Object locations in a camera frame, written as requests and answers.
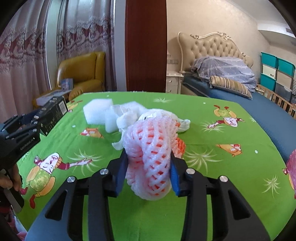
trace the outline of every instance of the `human hand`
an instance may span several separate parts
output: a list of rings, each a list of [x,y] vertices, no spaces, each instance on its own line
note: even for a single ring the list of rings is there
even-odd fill
[[[14,188],[16,191],[22,187],[22,181],[20,179],[19,169],[15,164],[11,170],[9,170],[11,180],[4,174],[0,174],[0,187]]]

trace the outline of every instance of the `metal screw head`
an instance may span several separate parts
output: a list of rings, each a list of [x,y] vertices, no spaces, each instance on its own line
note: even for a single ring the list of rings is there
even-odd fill
[[[228,177],[227,176],[220,176],[220,181],[222,181],[222,182],[227,182],[228,181]]]
[[[67,178],[67,182],[69,182],[69,183],[72,183],[74,181],[75,181],[75,177],[73,177],[73,176]]]
[[[109,173],[109,170],[107,168],[103,168],[100,170],[101,175],[107,175]]]
[[[186,173],[190,174],[190,175],[193,175],[195,173],[195,170],[193,168],[187,168]]]

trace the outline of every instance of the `ceiling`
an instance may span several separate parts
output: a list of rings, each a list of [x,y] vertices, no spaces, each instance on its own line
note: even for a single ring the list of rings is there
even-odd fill
[[[250,16],[258,31],[272,45],[296,52],[296,39],[286,29],[289,25],[269,0],[226,0]]]
[[[260,33],[272,44],[296,53],[296,39],[285,34],[259,30]]]
[[[227,0],[256,22],[274,22],[287,25],[282,15],[269,0]]]

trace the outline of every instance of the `pink foam net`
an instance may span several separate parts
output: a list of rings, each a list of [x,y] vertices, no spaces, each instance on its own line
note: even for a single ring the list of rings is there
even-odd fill
[[[138,120],[128,127],[123,137],[128,155],[126,179],[140,198],[158,200],[170,191],[170,153],[181,158],[185,151],[178,126],[165,116]]]

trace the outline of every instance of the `teal storage box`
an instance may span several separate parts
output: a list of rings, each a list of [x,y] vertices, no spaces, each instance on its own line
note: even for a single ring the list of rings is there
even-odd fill
[[[276,88],[276,80],[262,73],[261,73],[260,84],[272,91],[274,91]]]
[[[262,54],[262,63],[277,69],[279,67],[279,60],[276,56],[261,52]]]
[[[279,70],[294,78],[295,65],[282,58],[279,59]]]

